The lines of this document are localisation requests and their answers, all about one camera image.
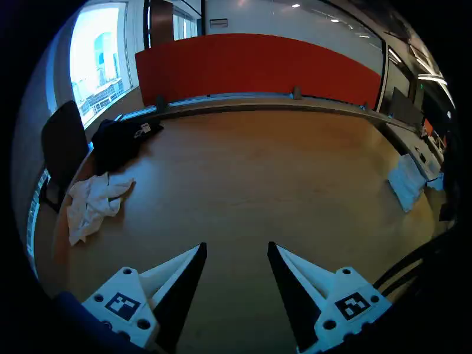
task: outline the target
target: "white cloth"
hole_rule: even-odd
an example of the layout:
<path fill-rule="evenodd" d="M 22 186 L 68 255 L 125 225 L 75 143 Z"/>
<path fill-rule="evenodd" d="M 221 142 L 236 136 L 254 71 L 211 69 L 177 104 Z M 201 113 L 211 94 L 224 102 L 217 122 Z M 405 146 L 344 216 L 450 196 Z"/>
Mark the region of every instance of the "white cloth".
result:
<path fill-rule="evenodd" d="M 388 181 L 404 212 L 413 208 L 426 183 L 410 155 L 400 156 L 397 167 L 388 173 Z"/>
<path fill-rule="evenodd" d="M 67 207 L 69 242 L 85 242 L 86 237 L 100 229 L 104 217 L 113 217 L 120 210 L 121 198 L 109 201 L 125 193 L 133 184 L 133 178 L 114 180 L 110 183 L 108 172 L 75 183 L 68 194 L 73 198 Z"/>

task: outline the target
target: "red partition panel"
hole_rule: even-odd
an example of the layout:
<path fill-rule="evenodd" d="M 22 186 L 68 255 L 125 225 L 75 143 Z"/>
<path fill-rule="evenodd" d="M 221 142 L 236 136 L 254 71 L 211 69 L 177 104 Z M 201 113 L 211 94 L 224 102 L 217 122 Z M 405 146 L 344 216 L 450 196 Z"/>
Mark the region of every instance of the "red partition panel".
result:
<path fill-rule="evenodd" d="M 318 45 L 261 34 L 215 34 L 136 53 L 143 102 L 217 93 L 289 93 L 371 107 L 381 85 L 373 70 Z"/>

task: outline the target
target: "black office chair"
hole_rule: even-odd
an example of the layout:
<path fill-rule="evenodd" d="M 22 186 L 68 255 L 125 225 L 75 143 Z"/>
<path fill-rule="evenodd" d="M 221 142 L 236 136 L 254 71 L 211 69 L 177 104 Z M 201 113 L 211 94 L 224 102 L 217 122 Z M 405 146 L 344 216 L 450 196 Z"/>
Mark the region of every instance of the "black office chair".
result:
<path fill-rule="evenodd" d="M 50 178 L 40 192 L 40 203 L 45 202 L 59 213 L 67 188 L 80 164 L 89 152 L 82 119 L 74 101 L 64 103 L 49 118 L 41 131 L 42 152 Z M 56 187 L 57 202 L 48 197 Z"/>

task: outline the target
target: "chair backrest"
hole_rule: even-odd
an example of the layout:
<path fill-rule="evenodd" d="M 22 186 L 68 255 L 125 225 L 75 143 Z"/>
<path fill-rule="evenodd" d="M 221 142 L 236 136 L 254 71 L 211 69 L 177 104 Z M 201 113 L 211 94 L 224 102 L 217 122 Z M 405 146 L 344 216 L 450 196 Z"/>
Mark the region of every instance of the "chair backrest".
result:
<path fill-rule="evenodd" d="M 89 151 L 74 101 L 64 103 L 49 118 L 42 128 L 41 144 L 51 180 L 60 188 L 67 188 Z"/>

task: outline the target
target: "glass window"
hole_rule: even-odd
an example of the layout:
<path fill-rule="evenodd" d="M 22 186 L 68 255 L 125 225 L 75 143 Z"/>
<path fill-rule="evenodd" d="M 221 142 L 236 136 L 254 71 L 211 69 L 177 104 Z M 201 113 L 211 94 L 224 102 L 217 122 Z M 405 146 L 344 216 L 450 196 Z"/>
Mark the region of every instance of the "glass window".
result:
<path fill-rule="evenodd" d="M 82 123 L 131 88 L 124 50 L 126 4 L 82 9 L 72 34 L 70 77 Z"/>
<path fill-rule="evenodd" d="M 173 13 L 173 39 L 183 40 L 186 38 L 196 37 L 196 19 L 182 10 L 174 9 Z"/>

